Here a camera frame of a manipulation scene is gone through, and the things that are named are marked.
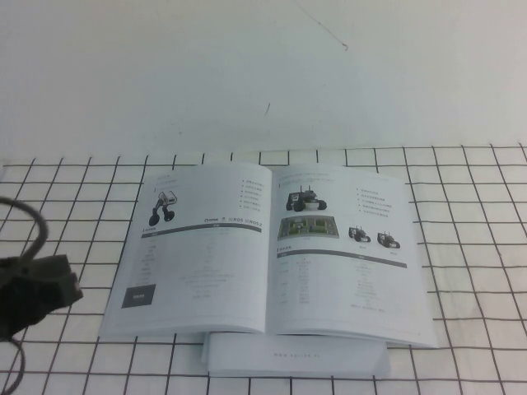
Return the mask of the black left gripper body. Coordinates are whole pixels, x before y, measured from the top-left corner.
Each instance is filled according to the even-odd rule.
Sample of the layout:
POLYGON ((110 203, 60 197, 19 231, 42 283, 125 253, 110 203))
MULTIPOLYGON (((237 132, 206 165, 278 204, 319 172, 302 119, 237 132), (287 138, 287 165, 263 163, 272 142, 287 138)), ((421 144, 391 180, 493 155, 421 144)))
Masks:
POLYGON ((77 274, 65 255, 37 258, 28 263, 21 263, 16 257, 3 258, 1 338, 13 337, 82 297, 77 274))

